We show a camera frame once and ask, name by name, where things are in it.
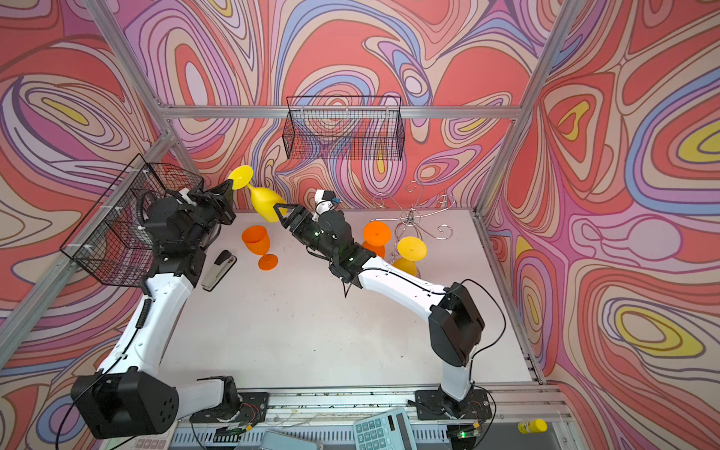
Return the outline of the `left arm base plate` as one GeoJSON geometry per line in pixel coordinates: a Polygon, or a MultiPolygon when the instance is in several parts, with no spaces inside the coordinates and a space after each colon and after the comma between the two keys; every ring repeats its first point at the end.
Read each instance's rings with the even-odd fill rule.
{"type": "Polygon", "coordinates": [[[229,414],[216,407],[195,412],[189,421],[193,424],[239,424],[257,425],[266,421],[270,395],[262,391],[240,391],[238,408],[229,414]]]}

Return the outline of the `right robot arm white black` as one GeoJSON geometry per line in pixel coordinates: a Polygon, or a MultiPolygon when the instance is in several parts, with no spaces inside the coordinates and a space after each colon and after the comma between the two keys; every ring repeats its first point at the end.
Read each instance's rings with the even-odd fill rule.
{"type": "Polygon", "coordinates": [[[275,204],[282,227],[310,255],[328,262],[330,272],[345,284],[382,294],[425,320],[429,342],[442,360],[442,382],[436,406],[417,399],[421,410],[459,419],[473,402],[471,352],[481,341],[485,322],[468,289],[455,282],[449,287],[411,276],[362,247],[339,210],[314,217],[300,204],[275,204]]]}

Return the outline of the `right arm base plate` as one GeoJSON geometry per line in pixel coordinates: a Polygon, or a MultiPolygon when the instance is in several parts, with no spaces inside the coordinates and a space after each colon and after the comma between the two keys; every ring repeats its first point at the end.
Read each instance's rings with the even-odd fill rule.
{"type": "Polygon", "coordinates": [[[479,420],[484,423],[493,417],[488,392],[473,388],[462,400],[455,400],[440,388],[417,390],[407,406],[416,409],[420,420],[479,420]]]}

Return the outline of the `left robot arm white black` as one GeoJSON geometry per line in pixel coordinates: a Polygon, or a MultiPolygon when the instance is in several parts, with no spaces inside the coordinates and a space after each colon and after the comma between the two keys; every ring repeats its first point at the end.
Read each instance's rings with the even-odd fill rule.
{"type": "Polygon", "coordinates": [[[151,190],[137,198],[135,214],[152,243],[152,264],[140,276],[142,299],[114,350],[96,373],[80,376],[72,404],[99,440],[165,433],[178,419],[210,414],[233,419],[241,399],[231,376],[175,387],[159,366],[185,303],[197,286],[206,250],[221,227],[236,218],[233,183],[213,189],[151,190]]]}

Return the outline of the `yellow wine glass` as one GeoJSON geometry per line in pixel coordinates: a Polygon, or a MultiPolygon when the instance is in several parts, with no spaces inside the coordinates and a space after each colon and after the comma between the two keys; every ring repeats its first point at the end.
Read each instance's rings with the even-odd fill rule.
{"type": "Polygon", "coordinates": [[[417,237],[403,237],[397,243],[399,257],[392,266],[413,276],[418,276],[417,263],[424,260],[428,255],[428,248],[425,242],[417,237]]]}
{"type": "Polygon", "coordinates": [[[250,202],[254,210],[267,222],[279,222],[279,213],[276,206],[285,204],[281,195],[266,187],[253,187],[253,168],[249,165],[242,165],[230,172],[228,179],[232,182],[232,189],[248,188],[250,190],[250,202]]]}

